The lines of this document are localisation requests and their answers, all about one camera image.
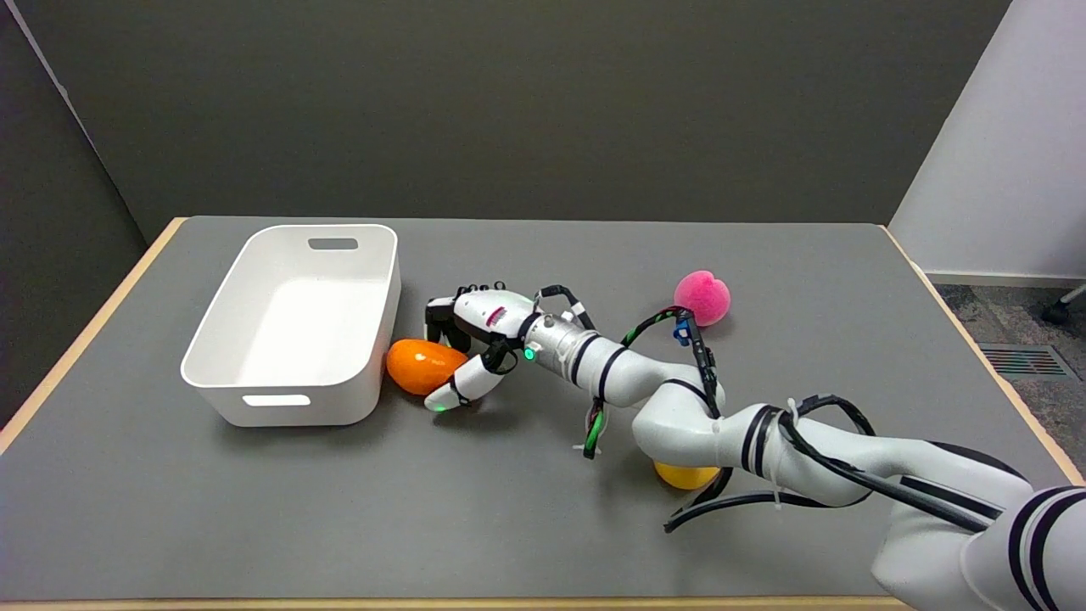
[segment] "blue connector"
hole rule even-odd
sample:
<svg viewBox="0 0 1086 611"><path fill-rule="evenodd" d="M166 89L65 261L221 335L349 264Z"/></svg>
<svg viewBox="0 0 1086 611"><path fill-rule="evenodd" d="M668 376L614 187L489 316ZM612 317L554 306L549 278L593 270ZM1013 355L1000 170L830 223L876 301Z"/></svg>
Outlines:
<svg viewBox="0 0 1086 611"><path fill-rule="evenodd" d="M675 322L675 331L671 334L683 347L690 346L690 321Z"/></svg>

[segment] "metal cylinder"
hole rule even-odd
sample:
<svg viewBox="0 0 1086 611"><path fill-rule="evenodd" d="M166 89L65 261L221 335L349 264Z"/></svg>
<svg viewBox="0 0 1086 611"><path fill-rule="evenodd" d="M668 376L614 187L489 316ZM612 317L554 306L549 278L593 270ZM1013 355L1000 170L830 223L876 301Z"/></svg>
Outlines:
<svg viewBox="0 0 1086 611"><path fill-rule="evenodd" d="M582 341L595 332L566 322L553 315L535 320L525 335L525 346L535 352L535 364L569 380L569 364Z"/></svg>

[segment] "wooden table edge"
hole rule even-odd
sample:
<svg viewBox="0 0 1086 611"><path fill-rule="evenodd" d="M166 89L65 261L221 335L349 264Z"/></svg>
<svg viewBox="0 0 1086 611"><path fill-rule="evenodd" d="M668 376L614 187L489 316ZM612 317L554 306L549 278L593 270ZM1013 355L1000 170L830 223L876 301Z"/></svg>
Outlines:
<svg viewBox="0 0 1086 611"><path fill-rule="evenodd" d="M912 266L912 270L915 271L917 276L920 278L920 281L924 282L924 285L927 287L927 291L931 292L932 296L935 297L935 301L938 302L939 307L943 308L943 313L945 313L947 318L950 319L950 322L954 323L954 327L958 330L958 333L960 333L961 336L965 339L965 342L969 344L970 348L973 349L973 353L976 355L976 358L980 359L982 364L984 364L984 368L988 370L988 373L992 374L992 378L995 379L996 383L999 384L999 387L1002 389L1003 394L1007 395L1007 398L1014 406L1015 411L1018 411L1019 416L1022 417L1022 420L1025 421L1026 425L1030 427L1030 430L1033 431L1033 434L1037 436L1037 440L1040 442L1040 444L1045 446L1045 449L1048 450L1049 456L1051 456L1052 460L1056 461L1056 464L1059 466L1060 471L1063 472L1063 475L1065 475L1066 479L1076 486L1086 485L1086 481L1083 480L1083 475L1082 473L1078 472L1078 468L1075 467L1075 463L1071 462L1071 458L1068 457L1068 454L1063 451L1063 448L1061 448L1060 445L1056 443L1056 440L1052 440L1052 436L1048 434L1048 431L1045 431L1045 428L1041 427L1040 422L1037 420L1037 417L1033 416L1033 412L1030 411L1030 408L1025 405L1025 402L1022 400L1022 396L1018 394L1018 391L1015 391L1014 387L1011 386L1011 384L1007 382L1007 380L1003 377L999 375L999 373L996 372L996 369L992 367L992 364L988 362L988 359L984 356L984 353L981 353L981 347L977 346L976 342L973 341L973 336L969 335L969 332L965 331L965 327L961 324L961 321L959 321L958 318L954 316L954 313L950 311L950 308L946 304L946 301L944 301L943 297L939 295L938 291L935 290L935 285L932 283L932 280L927 278L927 275L924 273L924 271L920 268L919 265L912 262L912 258L910 258L909 254L905 251L904 247L901 247L901 244L897 241L897 238L894 237L894 233L889 232L889 229L884 225L882 226L882 229L883 231L886 232L886 236L889 237L891 241L894 242L894 245L896 245L897 249L901 252L901 255L905 256L905 258Z"/></svg>
<svg viewBox="0 0 1086 611"><path fill-rule="evenodd" d="M49 373L46 374L46 378L42 379L41 383L34 390L34 393L30 393L30 396L27 397L26 402L23 402L18 411L15 412L15 416L13 416L8 424L4 425L3 431L0 431L0 455L3 455L3 453L11 447L15 437L18 437L18 434L26 429L30 419L34 418L34 415L38 413L38 409L41 408L41 405L46 403L46 399L49 398L49 395L52 394L53 390L56 389L62 380L64 380L68 370L71 370L72 366L74 366L79 357L83 356L84 351L86 351L87 346L89 346L94 340L98 332L105 327L110 317L113 316L113 313L117 309L118 305L121 305L121 302L128 295L128 291L136 285L136 282L143 276L143 271L151 266L151 263L154 262L154 258L160 252L162 252L162 249L166 246L166 243L172 237L174 237L174 233L177 232L177 228L180 227L184 221L185 218L178 217L174 218L166 225L166 228L159 233L159 237L155 238L154 242L148 246L147 252L144 252L143 255L140 256L140 259L136 262L136 266L128 271L125 279L121 280L117 288L114 289L113 293L110 294L110 297L105 300L105 303L102 304L102 307L94 315L94 318L87 323L87 327L84 328L84 330L75 339L75 342L68 346L68 349L65 351L64 355L62 355L60 360L56 361L56 365L49 370Z"/></svg>
<svg viewBox="0 0 1086 611"><path fill-rule="evenodd" d="M177 217L166 225L162 233L148 247L136 266L125 276L110 297L102 304L94 318L90 320L72 346L64 353L55 366L49 371L34 393L23 403L8 425L0 431L0 455L7 450L15 437L26 428L34 415L45 404L46 399L67 374L72 366L79 359L98 332L105 326L131 288L139 281L143 272L151 266L155 257L166 246L174 233L185 221ZM939 303L944 314L954 322L955 328L969 343L976 357L985 365L988 373L996 380L1015 410L1025 420L1030 430L1048 450L1073 484L1083 485L1083 476L1078 473L1068 455L1040 425L1037 419L1022 402L1018 392L992 368L965 328L955 318L947 304L939 296L927 276L917 266L898 243L894 234L885 226L881 226L886 236L908 260L932 296ZM70 601L34 601L34 602L0 602L4 611L250 611L270 609L275 611L334 611L334 610L390 610L404 611L411 609L488 609L488 610L521 610L521 609L555 609L563 611L593 609L723 609L727 611L831 611L836 609L853 610L905 610L900 601L891 597L842 597L842 596L805 596L805 597L742 597L742 598L477 598L477 599L434 599L434 598L402 598L402 599L182 599L182 600L70 600Z"/></svg>

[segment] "bin handle hole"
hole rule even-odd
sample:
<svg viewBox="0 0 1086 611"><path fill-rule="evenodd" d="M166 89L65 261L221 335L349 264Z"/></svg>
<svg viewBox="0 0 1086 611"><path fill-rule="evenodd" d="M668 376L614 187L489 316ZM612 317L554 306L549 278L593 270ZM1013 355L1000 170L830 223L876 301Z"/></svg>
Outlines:
<svg viewBox="0 0 1086 611"><path fill-rule="evenodd" d="M310 238L313 250L357 250L358 240L354 238Z"/></svg>
<svg viewBox="0 0 1086 611"><path fill-rule="evenodd" d="M311 404L305 395L244 395L241 400L251 408L283 408Z"/></svg>

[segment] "gray wall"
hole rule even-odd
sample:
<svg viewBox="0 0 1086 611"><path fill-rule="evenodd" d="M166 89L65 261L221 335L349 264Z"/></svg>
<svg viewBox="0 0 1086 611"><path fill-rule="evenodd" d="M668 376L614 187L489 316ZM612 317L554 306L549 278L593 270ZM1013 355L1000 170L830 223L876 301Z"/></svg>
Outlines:
<svg viewBox="0 0 1086 611"><path fill-rule="evenodd" d="M7 7L0 7L0 427L146 243Z"/></svg>
<svg viewBox="0 0 1086 611"><path fill-rule="evenodd" d="M1009 0L16 0L197 213L891 219Z"/></svg>

